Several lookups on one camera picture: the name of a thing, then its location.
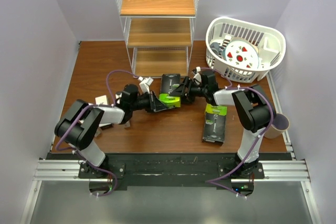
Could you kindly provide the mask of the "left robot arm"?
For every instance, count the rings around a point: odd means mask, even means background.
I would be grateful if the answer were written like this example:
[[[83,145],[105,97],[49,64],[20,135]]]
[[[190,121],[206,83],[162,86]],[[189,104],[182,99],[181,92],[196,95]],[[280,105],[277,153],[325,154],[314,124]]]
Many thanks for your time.
[[[76,100],[56,124],[54,134],[66,142],[90,166],[97,178],[111,176],[109,159],[95,142],[100,124],[126,124],[134,111],[156,113],[168,110],[153,91],[139,92],[135,84],[127,84],[114,105],[90,104]]]

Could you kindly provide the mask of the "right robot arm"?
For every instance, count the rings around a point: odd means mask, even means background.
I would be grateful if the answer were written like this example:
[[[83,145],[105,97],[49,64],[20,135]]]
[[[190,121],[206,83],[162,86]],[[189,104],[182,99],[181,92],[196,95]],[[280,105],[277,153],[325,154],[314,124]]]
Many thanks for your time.
[[[263,137],[276,118],[274,107],[258,84],[233,87],[230,82],[221,89],[214,70],[198,67],[193,70],[193,74],[192,78],[185,77],[178,87],[172,89],[170,95],[188,103],[192,103],[196,97],[202,97],[213,106],[234,106],[244,128],[240,147],[235,154],[234,168],[207,183],[213,184],[233,174],[246,178],[258,164]]]

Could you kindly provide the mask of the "black green razor box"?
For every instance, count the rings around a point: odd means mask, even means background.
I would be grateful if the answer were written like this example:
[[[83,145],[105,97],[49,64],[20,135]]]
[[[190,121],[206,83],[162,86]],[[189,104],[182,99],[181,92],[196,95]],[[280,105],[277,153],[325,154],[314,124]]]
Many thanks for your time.
[[[203,142],[223,145],[226,129],[226,106],[207,104],[204,112]]]
[[[178,73],[162,75],[159,100],[169,109],[181,107],[181,98],[171,96],[172,91],[180,85],[180,81],[181,75]]]

